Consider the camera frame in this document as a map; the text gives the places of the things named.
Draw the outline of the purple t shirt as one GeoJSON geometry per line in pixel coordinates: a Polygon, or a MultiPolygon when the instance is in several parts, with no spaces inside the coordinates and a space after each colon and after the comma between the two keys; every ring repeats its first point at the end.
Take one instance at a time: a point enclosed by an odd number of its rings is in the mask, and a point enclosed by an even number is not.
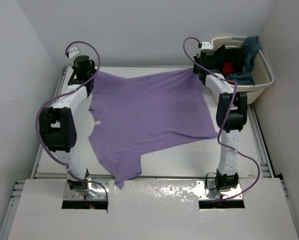
{"type": "Polygon", "coordinates": [[[191,69],[133,78],[99,72],[89,112],[89,142],[119,188],[142,173],[143,154],[217,137],[191,69]]]}

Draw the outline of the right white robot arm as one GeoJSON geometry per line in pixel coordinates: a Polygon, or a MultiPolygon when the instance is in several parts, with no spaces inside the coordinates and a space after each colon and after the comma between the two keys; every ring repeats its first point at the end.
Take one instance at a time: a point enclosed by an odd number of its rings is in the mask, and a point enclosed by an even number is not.
{"type": "Polygon", "coordinates": [[[216,169],[213,190],[218,192],[235,189],[239,183],[237,169],[238,141],[247,123],[247,95],[237,92],[237,84],[230,83],[220,73],[208,68],[215,65],[210,42],[198,43],[199,53],[194,57],[194,72],[210,91],[218,95],[216,123],[219,127],[217,141],[221,145],[220,160],[216,169]]]}

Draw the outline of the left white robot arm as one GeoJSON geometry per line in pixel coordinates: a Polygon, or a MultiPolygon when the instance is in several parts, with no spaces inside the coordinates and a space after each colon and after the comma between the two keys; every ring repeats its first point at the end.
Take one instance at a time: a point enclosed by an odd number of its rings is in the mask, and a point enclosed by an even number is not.
{"type": "Polygon", "coordinates": [[[91,189],[92,180],[75,149],[78,135],[73,114],[91,95],[98,70],[95,62],[75,46],[66,56],[73,61],[67,90],[41,108],[36,129],[46,153],[65,168],[69,188],[82,193],[91,189]]]}

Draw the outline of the black garment in basket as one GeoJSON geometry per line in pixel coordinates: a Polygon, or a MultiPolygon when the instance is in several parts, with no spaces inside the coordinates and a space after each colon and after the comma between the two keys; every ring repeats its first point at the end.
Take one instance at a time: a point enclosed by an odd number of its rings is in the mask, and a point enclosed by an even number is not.
{"type": "Polygon", "coordinates": [[[214,52],[214,56],[216,57],[216,68],[219,69],[222,74],[224,62],[234,62],[236,67],[235,73],[241,72],[243,70],[243,66],[245,64],[245,53],[240,48],[226,48],[225,45],[222,45],[214,52]]]}

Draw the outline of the red garment in basket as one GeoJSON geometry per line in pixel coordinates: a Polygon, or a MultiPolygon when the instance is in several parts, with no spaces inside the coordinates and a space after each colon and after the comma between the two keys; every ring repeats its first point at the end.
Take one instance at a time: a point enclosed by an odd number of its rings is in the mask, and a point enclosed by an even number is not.
{"type": "Polygon", "coordinates": [[[235,63],[233,61],[224,62],[222,72],[226,76],[235,73],[236,72],[235,63]]]}

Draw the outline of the teal shirt in basket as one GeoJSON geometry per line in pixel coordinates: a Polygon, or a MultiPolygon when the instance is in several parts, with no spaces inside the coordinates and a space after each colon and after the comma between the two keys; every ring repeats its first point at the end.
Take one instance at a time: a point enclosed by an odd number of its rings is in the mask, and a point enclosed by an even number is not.
{"type": "Polygon", "coordinates": [[[261,50],[259,37],[247,37],[241,45],[240,49],[242,49],[245,54],[243,69],[241,72],[230,74],[226,78],[228,80],[236,81],[238,85],[252,86],[255,84],[252,75],[252,70],[255,67],[254,59],[257,56],[258,52],[261,50]]]}

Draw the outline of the white front cover board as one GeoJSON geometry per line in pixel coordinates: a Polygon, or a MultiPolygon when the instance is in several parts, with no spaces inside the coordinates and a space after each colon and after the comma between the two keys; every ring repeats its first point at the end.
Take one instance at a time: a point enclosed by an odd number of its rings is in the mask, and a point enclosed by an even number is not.
{"type": "Polygon", "coordinates": [[[107,210],[63,209],[63,179],[28,179],[11,240],[296,240],[277,178],[243,194],[244,208],[200,209],[194,180],[109,184],[107,210]]]}

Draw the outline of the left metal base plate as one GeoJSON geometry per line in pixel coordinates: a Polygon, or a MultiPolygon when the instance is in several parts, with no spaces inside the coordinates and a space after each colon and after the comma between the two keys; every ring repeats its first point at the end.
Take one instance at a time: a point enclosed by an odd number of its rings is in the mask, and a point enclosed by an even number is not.
{"type": "Polygon", "coordinates": [[[87,187],[83,187],[82,183],[75,181],[76,185],[68,180],[65,184],[63,193],[64,201],[106,201],[106,193],[109,193],[110,178],[90,177],[87,187]]]}

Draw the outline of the metal base plate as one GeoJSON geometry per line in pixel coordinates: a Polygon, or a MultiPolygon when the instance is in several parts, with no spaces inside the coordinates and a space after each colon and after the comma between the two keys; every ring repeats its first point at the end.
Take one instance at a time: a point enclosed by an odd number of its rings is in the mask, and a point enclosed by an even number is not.
{"type": "Polygon", "coordinates": [[[241,185],[238,184],[236,188],[229,188],[225,190],[216,190],[215,181],[211,178],[207,179],[207,183],[204,179],[196,181],[196,195],[200,201],[214,201],[214,200],[230,200],[230,201],[242,201],[243,194],[241,185]]]}
{"type": "Polygon", "coordinates": [[[65,184],[63,193],[64,201],[106,201],[106,193],[109,193],[110,178],[90,177],[87,187],[83,187],[82,183],[75,181],[76,185],[68,180],[65,184]]]}

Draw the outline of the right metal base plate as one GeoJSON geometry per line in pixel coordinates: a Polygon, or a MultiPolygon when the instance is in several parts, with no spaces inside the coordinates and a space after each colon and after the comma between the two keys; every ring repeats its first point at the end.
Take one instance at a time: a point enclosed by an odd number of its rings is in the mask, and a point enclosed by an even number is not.
{"type": "Polygon", "coordinates": [[[196,181],[196,195],[200,201],[214,201],[214,200],[230,200],[230,201],[242,201],[243,194],[241,185],[238,184],[236,188],[229,188],[225,190],[216,190],[215,181],[211,178],[207,179],[207,183],[204,179],[196,181]]]}

